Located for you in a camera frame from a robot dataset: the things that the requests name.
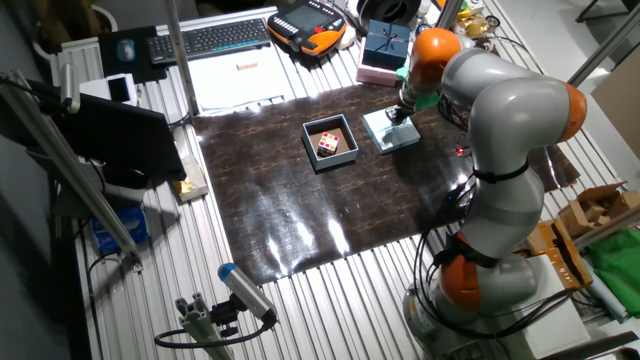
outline blue gift box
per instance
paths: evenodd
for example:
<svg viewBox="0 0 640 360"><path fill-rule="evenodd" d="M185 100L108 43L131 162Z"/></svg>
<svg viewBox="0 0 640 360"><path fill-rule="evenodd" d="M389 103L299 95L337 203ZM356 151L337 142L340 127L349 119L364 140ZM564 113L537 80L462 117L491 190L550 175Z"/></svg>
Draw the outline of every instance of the blue gift box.
<svg viewBox="0 0 640 360"><path fill-rule="evenodd" d="M404 66L409 51L409 28L369 21L362 63L378 68L397 70Z"/></svg>

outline colorful cube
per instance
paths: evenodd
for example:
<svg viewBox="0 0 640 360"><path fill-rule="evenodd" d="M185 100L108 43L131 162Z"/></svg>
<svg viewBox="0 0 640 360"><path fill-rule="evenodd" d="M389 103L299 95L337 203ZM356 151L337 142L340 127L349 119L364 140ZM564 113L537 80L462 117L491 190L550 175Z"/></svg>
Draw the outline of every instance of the colorful cube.
<svg viewBox="0 0 640 360"><path fill-rule="evenodd" d="M320 139L320 144L318 144L318 155L322 157L335 155L336 151L338 151L338 140L339 138L337 136L322 133L322 139Z"/></svg>

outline computer mouse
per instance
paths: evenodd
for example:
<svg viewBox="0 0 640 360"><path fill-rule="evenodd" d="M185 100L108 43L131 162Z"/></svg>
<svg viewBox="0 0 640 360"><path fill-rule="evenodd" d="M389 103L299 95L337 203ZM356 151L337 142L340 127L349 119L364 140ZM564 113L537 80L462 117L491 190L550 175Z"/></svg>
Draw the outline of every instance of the computer mouse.
<svg viewBox="0 0 640 360"><path fill-rule="evenodd" d="M135 42L131 39L122 39L118 42L116 51L118 60L122 62L132 62L136 59Z"/></svg>

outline white paper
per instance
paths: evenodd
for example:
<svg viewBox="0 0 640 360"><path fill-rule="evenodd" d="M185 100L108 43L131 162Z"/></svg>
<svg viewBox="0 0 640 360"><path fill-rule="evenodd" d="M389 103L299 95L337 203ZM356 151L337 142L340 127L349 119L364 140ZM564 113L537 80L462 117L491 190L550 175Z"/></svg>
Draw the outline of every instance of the white paper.
<svg viewBox="0 0 640 360"><path fill-rule="evenodd" d="M238 64L257 63L238 70ZM282 96L286 74L271 47L189 61L196 99L203 114Z"/></svg>

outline box lid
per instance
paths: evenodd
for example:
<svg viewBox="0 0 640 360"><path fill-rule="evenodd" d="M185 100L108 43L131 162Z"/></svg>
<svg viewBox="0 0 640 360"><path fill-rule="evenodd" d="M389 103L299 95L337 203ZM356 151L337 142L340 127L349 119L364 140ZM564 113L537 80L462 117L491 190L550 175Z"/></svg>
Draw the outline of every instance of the box lid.
<svg viewBox="0 0 640 360"><path fill-rule="evenodd" d="M577 200L583 202L589 200L598 201L602 199L608 199L610 197L613 197L614 195L617 195L618 188L626 183L626 181L623 181L616 184L602 185L586 189L585 191L581 192L580 195L578 195Z"/></svg>

